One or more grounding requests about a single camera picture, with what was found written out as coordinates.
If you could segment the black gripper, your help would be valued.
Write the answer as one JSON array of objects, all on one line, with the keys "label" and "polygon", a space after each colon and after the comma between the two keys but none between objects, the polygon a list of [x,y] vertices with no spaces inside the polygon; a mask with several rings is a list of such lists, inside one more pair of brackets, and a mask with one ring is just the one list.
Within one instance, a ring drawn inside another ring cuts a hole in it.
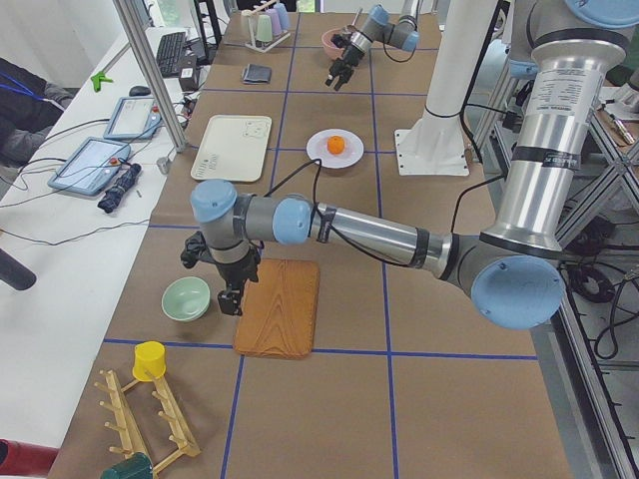
[{"label": "black gripper", "polygon": [[351,34],[350,42],[345,47],[343,54],[335,59],[330,66],[330,75],[325,84],[339,91],[346,85],[353,74],[353,69],[369,50],[369,38],[356,30]]},{"label": "black gripper", "polygon": [[258,267],[261,262],[260,250],[250,246],[246,254],[234,262],[216,262],[221,278],[226,287],[217,296],[221,313],[226,315],[243,315],[242,301],[246,282],[258,282]]}]

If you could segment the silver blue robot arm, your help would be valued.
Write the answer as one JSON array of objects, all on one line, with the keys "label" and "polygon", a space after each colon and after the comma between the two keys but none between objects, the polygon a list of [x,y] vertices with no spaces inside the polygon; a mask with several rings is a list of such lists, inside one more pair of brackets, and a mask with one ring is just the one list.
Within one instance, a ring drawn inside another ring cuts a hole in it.
[{"label": "silver blue robot arm", "polygon": [[330,40],[341,49],[328,70],[325,84],[338,91],[346,84],[359,62],[375,42],[413,54],[419,40],[417,16],[421,1],[405,1],[396,23],[389,20],[389,13],[380,5],[374,5],[360,27],[349,25],[333,34]]},{"label": "silver blue robot arm", "polygon": [[[408,154],[419,174],[461,173],[465,160],[451,149],[460,140],[457,118],[472,89],[484,40],[490,41],[499,1],[451,1],[424,112],[401,130],[397,159]],[[325,84],[336,91],[375,42],[413,53],[420,1],[404,1],[393,24],[381,5],[368,12]],[[476,236],[427,230],[334,208],[304,196],[271,198],[292,172],[265,196],[239,194],[225,180],[199,183],[191,193],[200,224],[185,242],[181,262],[215,265],[226,282],[218,297],[222,313],[242,315],[246,280],[257,282],[261,261],[253,241],[327,243],[339,237],[388,264],[429,270],[462,289],[476,309],[506,328],[528,329],[547,321],[564,295],[561,274],[547,259],[561,256],[555,237],[581,150],[597,110],[606,73],[626,57],[638,25],[638,1],[514,1],[511,50],[515,77],[531,67],[532,92],[523,113],[494,224]]]}]

